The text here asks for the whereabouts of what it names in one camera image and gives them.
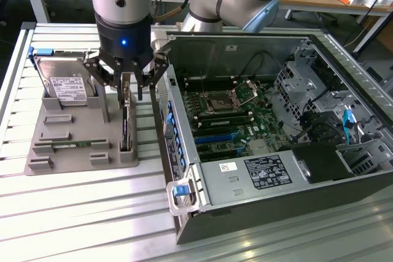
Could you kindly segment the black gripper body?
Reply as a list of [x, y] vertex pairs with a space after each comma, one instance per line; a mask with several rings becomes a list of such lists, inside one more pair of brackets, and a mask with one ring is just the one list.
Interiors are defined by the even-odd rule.
[[95, 20], [100, 41], [100, 57], [105, 63], [115, 60], [149, 63], [153, 59], [150, 15], [132, 24], [111, 23], [97, 13]]

